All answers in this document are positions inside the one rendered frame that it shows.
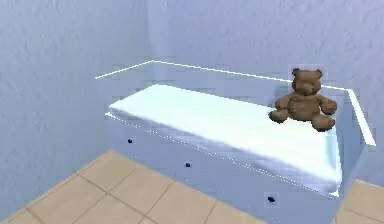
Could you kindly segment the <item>white bed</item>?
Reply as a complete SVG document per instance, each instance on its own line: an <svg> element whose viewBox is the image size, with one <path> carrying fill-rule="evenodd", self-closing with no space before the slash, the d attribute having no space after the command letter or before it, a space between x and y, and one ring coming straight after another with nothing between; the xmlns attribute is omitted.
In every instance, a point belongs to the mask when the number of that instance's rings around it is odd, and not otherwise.
<svg viewBox="0 0 384 224"><path fill-rule="evenodd" d="M270 120L290 81L148 61L100 75L110 147L267 224L331 224L376 151L353 90L335 126Z"/></svg>

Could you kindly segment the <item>brown teddy bear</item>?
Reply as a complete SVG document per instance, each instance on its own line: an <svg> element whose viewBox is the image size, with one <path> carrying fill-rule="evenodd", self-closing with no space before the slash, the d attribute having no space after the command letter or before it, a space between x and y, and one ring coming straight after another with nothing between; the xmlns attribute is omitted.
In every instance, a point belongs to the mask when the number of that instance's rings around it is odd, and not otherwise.
<svg viewBox="0 0 384 224"><path fill-rule="evenodd" d="M337 102L319 94L322 71L294 68L292 75L293 91L275 101L275 109L268 114L269 118L279 124L288 118L310 122L318 132L332 129L335 120L331 115L337 111Z"/></svg>

